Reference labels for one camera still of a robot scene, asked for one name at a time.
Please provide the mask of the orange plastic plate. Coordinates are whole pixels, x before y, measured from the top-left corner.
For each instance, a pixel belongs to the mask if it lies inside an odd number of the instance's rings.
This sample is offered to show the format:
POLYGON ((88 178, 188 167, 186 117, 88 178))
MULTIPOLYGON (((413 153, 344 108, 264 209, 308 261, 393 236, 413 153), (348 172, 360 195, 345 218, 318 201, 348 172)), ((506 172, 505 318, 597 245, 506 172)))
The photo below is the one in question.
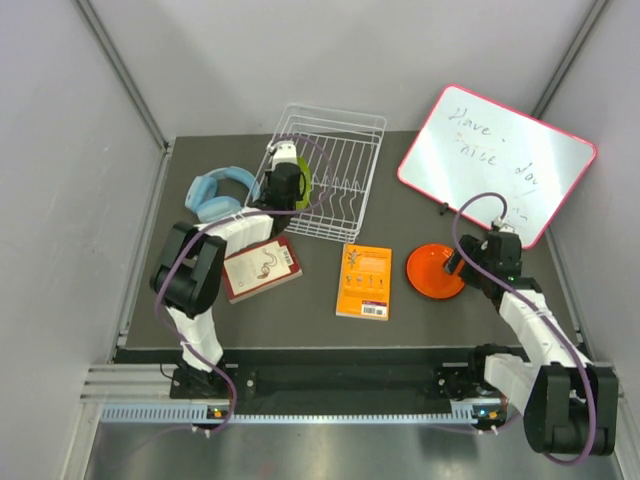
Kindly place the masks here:
POLYGON ((455 297, 465 287, 457 273, 448 274, 444 265, 453 249, 441 244, 425 244, 414 249, 406 262, 406 275, 420 294, 435 300, 455 297))

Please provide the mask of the lime green plastic plate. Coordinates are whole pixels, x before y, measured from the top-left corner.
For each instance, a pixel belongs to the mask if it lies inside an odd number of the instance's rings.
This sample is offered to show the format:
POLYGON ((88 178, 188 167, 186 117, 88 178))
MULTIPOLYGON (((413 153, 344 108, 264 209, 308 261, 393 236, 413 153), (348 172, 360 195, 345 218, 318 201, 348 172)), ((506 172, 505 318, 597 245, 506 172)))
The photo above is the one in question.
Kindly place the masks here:
POLYGON ((300 211, 307 208, 310 203, 312 192, 312 174, 307 161, 302 156, 297 157, 297 165, 301 170, 301 198, 296 202, 296 209, 300 211))

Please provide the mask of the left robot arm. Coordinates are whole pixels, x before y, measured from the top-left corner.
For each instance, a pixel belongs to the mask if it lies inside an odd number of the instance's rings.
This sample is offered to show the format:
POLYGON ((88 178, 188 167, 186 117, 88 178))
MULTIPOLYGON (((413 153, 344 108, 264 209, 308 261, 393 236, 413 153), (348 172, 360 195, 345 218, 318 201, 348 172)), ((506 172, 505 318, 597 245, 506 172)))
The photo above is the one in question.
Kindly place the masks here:
POLYGON ((174 323, 182 347, 178 371, 205 396, 226 387, 217 366, 223 349, 217 339, 212 306, 223 279, 224 260, 281 234, 291 217, 308 205, 311 181, 304 160, 273 160, 258 182, 244 168, 214 169, 196 177, 185 207, 197 225, 171 228, 151 274, 156 307, 174 323))

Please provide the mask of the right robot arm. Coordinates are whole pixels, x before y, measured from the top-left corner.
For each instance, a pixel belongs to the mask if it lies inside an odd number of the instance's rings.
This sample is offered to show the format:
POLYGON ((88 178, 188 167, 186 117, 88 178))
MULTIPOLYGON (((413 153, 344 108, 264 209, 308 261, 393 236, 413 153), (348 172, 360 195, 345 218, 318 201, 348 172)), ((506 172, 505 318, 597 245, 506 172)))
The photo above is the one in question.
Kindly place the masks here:
POLYGON ((616 441, 619 381, 571 344, 536 280, 522 273, 517 234, 464 234, 442 265, 444 273, 481 290, 516 334, 526 355, 482 345, 466 380, 476 394, 502 393, 523 417, 537 453, 608 456, 616 441))

